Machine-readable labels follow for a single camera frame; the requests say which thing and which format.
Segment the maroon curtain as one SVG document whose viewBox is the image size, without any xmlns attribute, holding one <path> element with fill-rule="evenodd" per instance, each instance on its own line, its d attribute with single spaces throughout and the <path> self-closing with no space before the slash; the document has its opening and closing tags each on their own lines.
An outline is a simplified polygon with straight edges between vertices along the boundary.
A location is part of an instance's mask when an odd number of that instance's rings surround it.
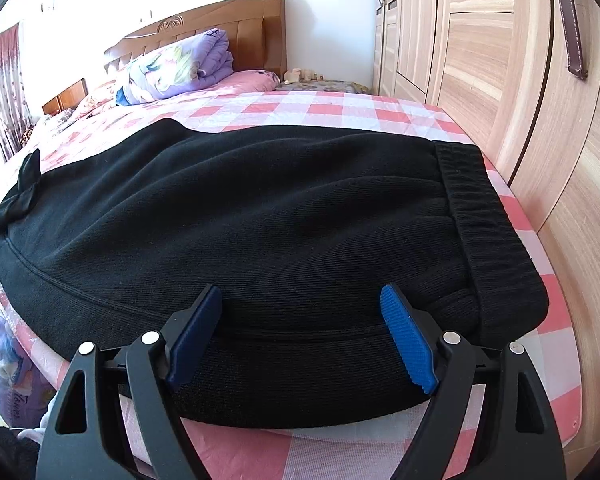
<svg viewBox="0 0 600 480">
<path fill-rule="evenodd" d="M 29 141 L 33 116 L 24 92 L 16 23 L 0 32 L 0 148 L 5 162 Z"/>
</svg>

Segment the pink pillow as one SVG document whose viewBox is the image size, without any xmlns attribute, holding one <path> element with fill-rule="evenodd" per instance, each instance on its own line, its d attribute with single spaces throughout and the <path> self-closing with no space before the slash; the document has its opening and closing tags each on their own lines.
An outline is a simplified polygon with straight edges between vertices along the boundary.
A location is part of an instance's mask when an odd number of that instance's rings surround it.
<svg viewBox="0 0 600 480">
<path fill-rule="evenodd" d="M 240 70 L 218 82 L 213 89 L 224 94 L 272 91 L 279 76 L 269 70 Z"/>
</svg>

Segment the purple floral folded quilt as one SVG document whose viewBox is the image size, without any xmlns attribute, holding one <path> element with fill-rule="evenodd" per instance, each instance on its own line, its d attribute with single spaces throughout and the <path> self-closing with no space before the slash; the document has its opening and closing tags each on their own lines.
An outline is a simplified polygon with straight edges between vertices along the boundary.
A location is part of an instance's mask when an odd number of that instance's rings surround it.
<svg viewBox="0 0 600 480">
<path fill-rule="evenodd" d="M 212 28 L 132 61 L 117 78 L 116 104 L 147 104 L 204 90 L 232 73 L 227 32 Z"/>
</svg>

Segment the small wooden headboard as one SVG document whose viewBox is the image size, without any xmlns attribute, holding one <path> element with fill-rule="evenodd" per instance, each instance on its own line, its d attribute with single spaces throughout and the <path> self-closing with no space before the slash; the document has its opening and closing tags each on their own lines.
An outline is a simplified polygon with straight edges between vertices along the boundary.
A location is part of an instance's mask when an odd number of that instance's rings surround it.
<svg viewBox="0 0 600 480">
<path fill-rule="evenodd" d="M 45 103 L 42 111 L 45 115 L 55 116 L 64 110 L 74 110 L 86 96 L 86 81 L 81 78 Z"/>
</svg>

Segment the black pants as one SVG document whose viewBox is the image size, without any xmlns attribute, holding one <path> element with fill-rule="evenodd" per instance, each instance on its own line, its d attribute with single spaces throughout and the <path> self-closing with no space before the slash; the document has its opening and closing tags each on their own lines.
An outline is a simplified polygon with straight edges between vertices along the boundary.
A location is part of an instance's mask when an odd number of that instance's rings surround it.
<svg viewBox="0 0 600 480">
<path fill-rule="evenodd" d="M 0 282 L 64 358 L 87 340 L 129 344 L 219 287 L 220 322 L 176 408 L 257 429 L 422 403 L 380 313 L 385 285 L 489 348 L 549 304 L 473 145 L 172 119 L 54 170 L 28 156 L 0 203 Z"/>
</svg>

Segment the floral covered nightstand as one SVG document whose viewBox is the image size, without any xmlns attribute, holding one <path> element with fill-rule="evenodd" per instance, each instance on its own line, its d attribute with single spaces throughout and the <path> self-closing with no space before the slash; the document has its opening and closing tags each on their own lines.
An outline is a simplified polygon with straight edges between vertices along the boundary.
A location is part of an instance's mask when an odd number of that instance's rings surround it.
<svg viewBox="0 0 600 480">
<path fill-rule="evenodd" d="M 278 91 L 316 91 L 354 94 L 371 94 L 369 88 L 355 81 L 327 79 L 322 74 L 307 68 L 293 68 L 284 73 L 277 85 Z"/>
</svg>

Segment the light wood wardrobe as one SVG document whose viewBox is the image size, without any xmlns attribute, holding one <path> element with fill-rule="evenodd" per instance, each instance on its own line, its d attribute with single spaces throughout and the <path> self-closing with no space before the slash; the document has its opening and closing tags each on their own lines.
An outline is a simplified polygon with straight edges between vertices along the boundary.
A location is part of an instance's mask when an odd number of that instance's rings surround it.
<svg viewBox="0 0 600 480">
<path fill-rule="evenodd" d="M 580 358 L 565 452 L 600 479 L 600 0 L 375 0 L 373 92 L 441 107 L 539 237 Z"/>
</svg>

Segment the pink checkered bed sheet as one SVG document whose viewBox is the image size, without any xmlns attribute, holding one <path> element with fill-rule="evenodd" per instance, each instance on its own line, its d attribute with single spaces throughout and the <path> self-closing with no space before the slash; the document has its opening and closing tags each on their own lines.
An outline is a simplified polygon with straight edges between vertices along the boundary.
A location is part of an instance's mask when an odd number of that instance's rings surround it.
<svg viewBox="0 0 600 480">
<path fill-rule="evenodd" d="M 409 134 L 465 142 L 440 108 L 343 92 L 193 92 L 141 106 L 85 102 L 76 116 L 50 118 L 28 147 L 44 169 L 74 162 L 119 143 L 163 118 L 208 133 L 263 125 L 311 125 Z M 557 276 L 514 193 L 488 169 L 509 221 L 524 243 L 550 298 L 547 319 L 522 338 L 550 399 L 560 437 L 571 441 L 582 419 L 580 362 Z M 67 362 L 23 323 L 0 284 L 0 424 L 34 427 L 66 374 Z M 380 479 L 392 473 L 414 437 L 422 406 L 355 425 L 317 430 L 258 431 L 189 424 L 215 479 Z"/>
</svg>

